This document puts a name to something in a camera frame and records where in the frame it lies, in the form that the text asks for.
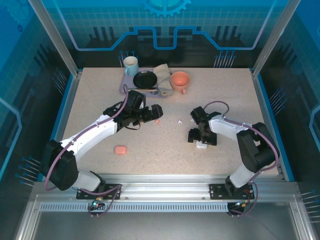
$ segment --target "black frying pan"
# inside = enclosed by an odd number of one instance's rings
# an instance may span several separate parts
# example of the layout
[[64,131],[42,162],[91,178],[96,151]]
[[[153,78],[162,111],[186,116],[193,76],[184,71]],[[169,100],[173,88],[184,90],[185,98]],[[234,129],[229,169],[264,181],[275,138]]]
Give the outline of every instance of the black frying pan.
[[133,84],[138,89],[149,89],[157,83],[157,76],[152,71],[140,71],[133,78]]

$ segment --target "purple tray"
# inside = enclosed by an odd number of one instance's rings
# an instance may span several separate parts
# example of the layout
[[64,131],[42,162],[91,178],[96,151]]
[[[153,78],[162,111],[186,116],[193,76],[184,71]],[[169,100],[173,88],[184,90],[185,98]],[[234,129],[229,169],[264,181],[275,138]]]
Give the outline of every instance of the purple tray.
[[[152,67],[139,67],[139,72],[141,71],[153,71]],[[121,82],[121,86],[120,86],[120,93],[121,94],[125,94],[124,93],[124,90],[122,89],[122,86],[126,84],[128,86],[129,89],[132,89],[132,88],[137,88],[135,85],[134,85],[134,76],[129,76],[129,75],[126,75],[123,73],[123,79],[122,79],[122,82]],[[146,93],[143,93],[146,97],[150,97],[150,98],[164,98],[163,96],[161,96],[159,93],[158,94],[152,94],[150,92],[146,92]]]

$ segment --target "aluminum frame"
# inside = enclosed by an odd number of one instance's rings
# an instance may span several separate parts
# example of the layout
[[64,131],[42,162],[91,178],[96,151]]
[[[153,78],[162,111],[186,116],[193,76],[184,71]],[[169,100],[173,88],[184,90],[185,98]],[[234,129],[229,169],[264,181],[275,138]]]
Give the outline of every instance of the aluminum frame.
[[[57,48],[63,61],[74,77],[78,76],[78,68],[74,63],[65,43],[63,42],[56,26],[54,25],[49,13],[41,0],[29,0],[32,8],[40,19],[42,25],[47,31],[50,39]],[[300,0],[289,0],[284,8],[277,24],[275,25],[266,45],[260,53],[253,67],[253,83],[257,90],[261,111],[266,125],[269,127],[271,134],[275,137],[274,129],[267,108],[263,101],[263,96],[257,84],[257,76],[272,52],[275,44],[280,38],[283,30],[288,24],[291,16],[295,12]],[[78,83],[72,87],[72,91],[68,93],[68,100],[63,109],[61,122],[59,123],[56,140],[60,140],[63,136],[67,119],[70,113],[71,105],[76,94]],[[283,176],[288,179],[288,174],[282,159],[280,159]],[[259,188],[258,203],[261,202],[289,202],[292,210],[296,228],[300,239],[315,240],[317,239],[313,232],[308,214],[302,202],[298,185],[295,182],[285,182],[282,174],[274,177],[261,176],[256,179]],[[224,183],[226,175],[128,175],[128,174],[108,174],[103,175],[108,183],[122,184],[122,192],[120,200],[117,202],[167,202],[167,203],[222,203],[223,200],[210,200],[208,184]],[[39,217],[41,204],[47,202],[55,203],[79,203],[90,201],[76,200],[76,192],[72,189],[67,191],[54,190],[46,192],[42,182],[36,182],[29,202],[25,209],[21,225],[19,227],[16,239],[31,239],[36,231],[37,220]]]
[[64,61],[66,67],[70,73],[74,76],[78,76],[78,68],[73,60],[64,40],[60,36],[58,29],[56,28],[54,22],[52,21],[46,7],[41,0],[28,0],[31,7],[33,8],[35,14],[39,18],[42,26],[49,35],[49,38],[53,42],[55,48],[59,52],[62,60]]
[[[102,175],[108,183],[122,185],[120,200],[117,203],[227,203],[228,200],[210,200],[211,183],[224,183],[225,175]],[[295,221],[300,239],[317,239],[310,226],[308,214],[302,202],[296,182],[285,182],[275,177],[258,177],[255,181],[259,189],[259,203],[289,202],[292,218]],[[32,239],[37,230],[37,219],[43,203],[90,203],[91,200],[77,200],[76,191],[45,191],[42,182],[36,182],[30,195],[16,240]]]
[[272,50],[277,44],[279,38],[283,34],[286,26],[288,25],[292,15],[295,13],[301,0],[288,0],[286,6],[284,7],[278,21],[276,22],[268,40],[266,41],[263,49],[258,56],[252,70],[253,76],[257,77],[260,73],[262,67],[265,65],[268,57],[270,56]]

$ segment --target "orange mug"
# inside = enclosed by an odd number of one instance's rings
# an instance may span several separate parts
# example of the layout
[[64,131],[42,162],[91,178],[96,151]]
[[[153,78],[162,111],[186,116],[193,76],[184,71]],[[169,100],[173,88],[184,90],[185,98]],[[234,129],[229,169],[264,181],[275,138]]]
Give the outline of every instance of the orange mug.
[[182,94],[186,94],[186,89],[190,83],[190,76],[184,71],[177,71],[171,75],[171,87]]

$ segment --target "white mug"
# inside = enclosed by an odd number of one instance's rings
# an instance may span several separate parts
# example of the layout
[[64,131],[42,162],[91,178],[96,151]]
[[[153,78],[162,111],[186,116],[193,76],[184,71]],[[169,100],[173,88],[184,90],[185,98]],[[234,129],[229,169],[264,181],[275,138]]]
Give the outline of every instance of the white mug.
[[138,58],[135,56],[127,56],[123,60],[124,64],[124,73],[129,76],[134,76],[138,73],[139,71],[139,65],[138,65]]

